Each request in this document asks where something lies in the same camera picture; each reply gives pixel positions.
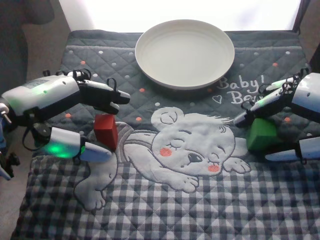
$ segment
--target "gray quilted fabric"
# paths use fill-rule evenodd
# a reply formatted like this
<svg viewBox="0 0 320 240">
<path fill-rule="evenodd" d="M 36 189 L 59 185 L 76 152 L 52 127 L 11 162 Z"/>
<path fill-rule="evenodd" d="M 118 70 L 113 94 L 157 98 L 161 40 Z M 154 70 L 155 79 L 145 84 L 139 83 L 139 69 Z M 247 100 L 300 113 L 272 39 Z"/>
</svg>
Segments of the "gray quilted fabric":
<svg viewBox="0 0 320 240">
<path fill-rule="evenodd" d="M 100 207 L 88 209 L 74 192 L 79 182 L 90 177 L 88 164 L 37 153 L 12 239 L 319 239 L 317 161 L 274 164 L 259 154 L 235 155 L 234 151 L 229 160 L 246 162 L 249 171 L 235 167 L 238 170 L 223 170 L 216 176 L 190 174 L 185 181 L 195 180 L 197 185 L 188 190 L 183 183 L 154 181 L 136 164 L 134 152 L 126 150 L 133 149 L 126 146 L 152 148 L 153 141 L 139 137 L 156 139 L 162 130 L 151 118 L 164 107 L 174 110 L 177 117 L 181 111 L 185 118 L 196 113 L 197 119 L 232 119 L 242 111 L 239 102 L 246 95 L 255 95 L 257 84 L 284 79 L 308 66 L 298 36 L 228 33 L 236 55 L 225 78 L 204 89 L 182 92 L 160 87 L 143 75 L 134 54 L 140 35 L 100 30 L 70 34 L 61 70 L 89 69 L 91 80 L 105 83 L 115 78 L 118 89 L 131 94 L 130 103 L 121 106 L 116 116 L 118 122 L 124 122 L 118 124 L 117 173 L 101 189 Z M 89 135 L 96 113 L 79 104 L 49 122 Z M 290 109 L 271 119 L 284 140 L 320 133 L 316 123 L 293 115 Z M 232 124 L 227 129 L 236 139 L 247 134 Z"/>
</svg>

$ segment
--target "gray blanket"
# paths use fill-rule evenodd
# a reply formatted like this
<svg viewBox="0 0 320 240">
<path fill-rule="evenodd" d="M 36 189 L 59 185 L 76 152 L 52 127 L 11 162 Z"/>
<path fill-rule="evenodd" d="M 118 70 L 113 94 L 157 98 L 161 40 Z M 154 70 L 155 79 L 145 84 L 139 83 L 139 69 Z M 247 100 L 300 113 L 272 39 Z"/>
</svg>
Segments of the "gray blanket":
<svg viewBox="0 0 320 240">
<path fill-rule="evenodd" d="M 140 33 L 70 34 L 61 70 L 86 68 L 131 94 L 116 116 L 118 147 L 105 163 L 77 164 L 38 152 L 13 239 L 319 239 L 319 164 L 270 163 L 247 151 L 232 118 L 258 86 L 308 66 L 298 36 L 229 33 L 235 59 L 217 83 L 173 91 L 135 60 Z M 92 107 L 49 123 L 87 135 Z M 271 120 L 283 140 L 320 133 L 284 109 Z"/>
</svg>

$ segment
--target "red block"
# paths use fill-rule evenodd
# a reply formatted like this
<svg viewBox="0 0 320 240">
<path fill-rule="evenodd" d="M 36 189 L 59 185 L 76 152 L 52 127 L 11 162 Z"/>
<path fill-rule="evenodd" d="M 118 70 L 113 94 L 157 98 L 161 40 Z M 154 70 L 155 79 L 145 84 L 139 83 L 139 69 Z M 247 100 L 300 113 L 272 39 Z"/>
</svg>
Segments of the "red block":
<svg viewBox="0 0 320 240">
<path fill-rule="evenodd" d="M 95 116 L 93 130 L 96 139 L 115 151 L 118 144 L 118 131 L 116 126 L 115 115 L 97 114 Z"/>
</svg>

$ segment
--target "white backdrop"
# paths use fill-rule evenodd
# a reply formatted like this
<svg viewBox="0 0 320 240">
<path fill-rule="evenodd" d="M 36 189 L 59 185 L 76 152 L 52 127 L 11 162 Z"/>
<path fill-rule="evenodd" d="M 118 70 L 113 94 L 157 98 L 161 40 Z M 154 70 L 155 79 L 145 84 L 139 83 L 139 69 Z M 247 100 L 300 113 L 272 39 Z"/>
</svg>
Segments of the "white backdrop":
<svg viewBox="0 0 320 240">
<path fill-rule="evenodd" d="M 194 19 L 223 31 L 292 30 L 300 0 L 59 0 L 72 31 L 145 32 Z"/>
</svg>

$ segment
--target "round plate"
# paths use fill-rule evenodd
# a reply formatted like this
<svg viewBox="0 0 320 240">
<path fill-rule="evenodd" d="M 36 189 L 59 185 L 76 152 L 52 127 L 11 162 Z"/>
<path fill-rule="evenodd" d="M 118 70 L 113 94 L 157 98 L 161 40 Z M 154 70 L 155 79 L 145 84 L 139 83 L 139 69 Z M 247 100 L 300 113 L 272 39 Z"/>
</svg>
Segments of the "round plate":
<svg viewBox="0 0 320 240">
<path fill-rule="evenodd" d="M 135 57 L 156 83 L 192 90 L 218 81 L 231 67 L 235 48 L 219 28 L 197 20 L 173 20 L 150 28 L 139 38 Z"/>
</svg>

